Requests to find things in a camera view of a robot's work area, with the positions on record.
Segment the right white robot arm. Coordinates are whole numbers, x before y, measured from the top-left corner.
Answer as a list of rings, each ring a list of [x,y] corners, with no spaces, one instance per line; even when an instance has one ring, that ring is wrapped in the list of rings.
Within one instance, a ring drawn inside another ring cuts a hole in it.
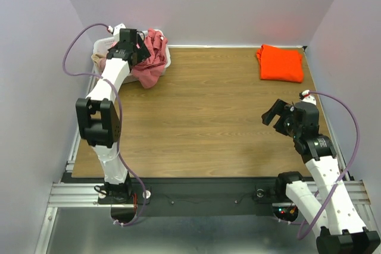
[[[377,231],[367,228],[356,211],[340,177],[336,151],[331,139],[320,133],[319,110],[313,96],[289,104],[278,99],[261,118],[265,125],[278,116],[274,129],[291,137],[312,175],[317,194],[308,188],[297,171],[280,173],[274,194],[291,200],[316,237],[319,253],[373,253],[380,246]]]

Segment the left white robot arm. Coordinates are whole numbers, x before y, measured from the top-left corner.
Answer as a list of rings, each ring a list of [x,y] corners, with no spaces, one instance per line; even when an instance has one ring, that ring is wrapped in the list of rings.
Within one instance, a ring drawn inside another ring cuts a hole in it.
[[[136,29],[119,24],[110,32],[115,44],[107,52],[104,71],[92,91],[77,100],[76,114],[80,136],[95,151],[104,172],[104,185],[95,190],[103,199],[126,203],[133,189],[129,171],[120,159],[122,115],[114,102],[131,68],[149,53]]]

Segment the dark red t shirt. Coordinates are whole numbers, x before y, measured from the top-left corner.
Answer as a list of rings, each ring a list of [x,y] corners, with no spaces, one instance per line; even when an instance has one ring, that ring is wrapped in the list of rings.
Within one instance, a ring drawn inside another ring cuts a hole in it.
[[[156,85],[167,64],[168,39],[159,30],[148,29],[144,43],[150,56],[132,68],[132,75],[145,89],[149,89]]]

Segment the dusty pink t shirt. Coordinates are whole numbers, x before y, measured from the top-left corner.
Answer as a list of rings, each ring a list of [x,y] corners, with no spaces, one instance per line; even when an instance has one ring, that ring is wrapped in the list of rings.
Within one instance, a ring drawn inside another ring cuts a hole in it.
[[[98,61],[98,71],[100,74],[102,74],[105,70],[105,66],[106,66],[106,58],[101,58],[99,61]]]

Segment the beige t shirt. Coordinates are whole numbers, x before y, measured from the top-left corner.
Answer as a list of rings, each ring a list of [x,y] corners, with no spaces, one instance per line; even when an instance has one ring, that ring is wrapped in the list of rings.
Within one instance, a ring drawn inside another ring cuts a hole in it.
[[[94,53],[94,54],[92,54],[91,59],[92,59],[94,65],[95,65],[96,67],[98,67],[98,61],[99,61],[101,58],[106,58],[106,56],[103,55],[103,54],[99,54],[99,53]]]

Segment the folded orange t shirt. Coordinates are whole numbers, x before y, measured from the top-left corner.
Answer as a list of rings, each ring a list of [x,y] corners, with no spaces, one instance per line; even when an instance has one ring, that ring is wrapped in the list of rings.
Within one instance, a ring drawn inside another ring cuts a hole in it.
[[[298,51],[263,44],[256,57],[261,80],[303,82],[302,55]]]

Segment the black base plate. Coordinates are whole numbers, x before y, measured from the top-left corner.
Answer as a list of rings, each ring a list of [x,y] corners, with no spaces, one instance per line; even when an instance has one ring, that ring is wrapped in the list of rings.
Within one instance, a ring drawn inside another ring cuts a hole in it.
[[[274,177],[144,178],[113,187],[94,187],[98,204],[111,207],[112,217],[128,222],[144,217],[211,217],[258,215],[296,223],[298,208],[276,194]]]

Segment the aluminium frame rail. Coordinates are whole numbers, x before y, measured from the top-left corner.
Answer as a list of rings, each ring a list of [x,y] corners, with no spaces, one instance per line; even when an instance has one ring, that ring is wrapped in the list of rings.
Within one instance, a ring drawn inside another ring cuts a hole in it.
[[[61,208],[90,208],[97,207],[96,193],[92,188],[96,178],[73,178],[72,172],[79,148],[79,132],[74,133],[72,144],[64,166],[64,171],[49,192],[46,211],[43,217],[35,253],[48,253],[58,210]]]

